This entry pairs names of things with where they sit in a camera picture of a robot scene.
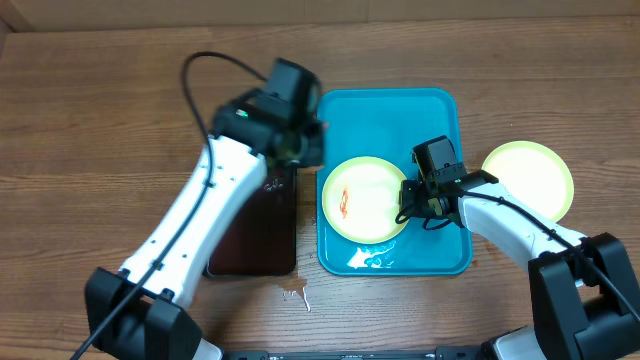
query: white plate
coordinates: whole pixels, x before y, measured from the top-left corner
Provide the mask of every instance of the white plate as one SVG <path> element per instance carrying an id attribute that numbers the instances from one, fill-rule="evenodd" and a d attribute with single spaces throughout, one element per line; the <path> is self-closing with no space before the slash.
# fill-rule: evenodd
<path id="1" fill-rule="evenodd" d="M 551 221 L 560 220 L 571 207 L 571 172 L 560 156 L 546 146 L 531 141 L 506 143 L 487 156 L 482 169 Z"/>
<path id="2" fill-rule="evenodd" d="M 322 210 L 331 227 L 348 240 L 377 244 L 396 236 L 400 184 L 406 177 L 392 163 L 370 156 L 347 160 L 327 177 Z"/>

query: blue tray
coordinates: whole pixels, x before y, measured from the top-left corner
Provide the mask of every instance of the blue tray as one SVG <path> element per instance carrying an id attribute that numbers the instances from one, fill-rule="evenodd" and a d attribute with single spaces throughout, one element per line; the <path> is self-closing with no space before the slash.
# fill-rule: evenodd
<path id="1" fill-rule="evenodd" d="M 339 235 L 322 211 L 322 187 L 342 162 L 375 156 L 395 164 L 409 179 L 418 178 L 411 162 L 414 146 L 446 135 L 462 160 L 453 98 L 445 91 L 418 89 L 335 90 L 321 100 L 318 117 L 329 122 L 325 167 L 317 174 L 318 258 L 336 275 L 456 275 L 473 256 L 471 234 L 449 225 L 427 232 L 411 219 L 394 238 L 363 245 Z"/>

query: liquid spill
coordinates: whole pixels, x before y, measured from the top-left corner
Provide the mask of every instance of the liquid spill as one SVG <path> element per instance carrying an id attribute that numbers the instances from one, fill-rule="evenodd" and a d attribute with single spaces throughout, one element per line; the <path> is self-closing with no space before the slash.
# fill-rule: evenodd
<path id="1" fill-rule="evenodd" d="M 490 243 L 488 240 L 482 240 L 484 247 L 489 252 L 489 255 L 493 258 L 493 260 L 498 260 L 500 258 L 500 249 L 497 246 Z"/>
<path id="2" fill-rule="evenodd" d="M 282 288 L 284 301 L 287 301 L 287 295 L 293 297 L 297 294 L 304 301 L 307 311 L 311 312 L 311 304 L 307 300 L 307 279 L 298 277 L 298 269 L 294 270 L 289 276 L 279 279 L 278 285 Z"/>

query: table surface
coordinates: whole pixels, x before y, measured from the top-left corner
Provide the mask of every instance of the table surface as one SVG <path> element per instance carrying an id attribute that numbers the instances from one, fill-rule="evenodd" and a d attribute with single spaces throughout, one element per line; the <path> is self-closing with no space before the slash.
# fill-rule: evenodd
<path id="1" fill-rule="evenodd" d="M 508 141 L 551 147 L 575 181 L 561 223 L 615 234 L 638 274 L 638 44 L 637 17 L 10 35 L 0 59 L 0 358 L 65 359 L 87 336 L 89 275 L 116 270 L 147 238 L 196 163 L 178 71 L 200 50 L 263 72 L 281 56 L 326 89 L 447 90 L 469 169 Z M 204 114 L 257 85 L 216 60 L 195 64 L 192 79 Z M 429 349 L 531 323 L 527 275 L 480 237 L 457 277 L 328 273 L 314 180 L 300 178 L 295 273 L 201 281 L 190 314 L 207 340 L 227 350 Z"/>

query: cardboard box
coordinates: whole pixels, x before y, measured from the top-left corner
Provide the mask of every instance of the cardboard box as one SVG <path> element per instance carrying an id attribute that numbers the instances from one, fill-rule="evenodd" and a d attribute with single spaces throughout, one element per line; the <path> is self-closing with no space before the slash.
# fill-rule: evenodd
<path id="1" fill-rule="evenodd" d="M 16 31 L 640 15 L 638 0 L 0 0 Z"/>

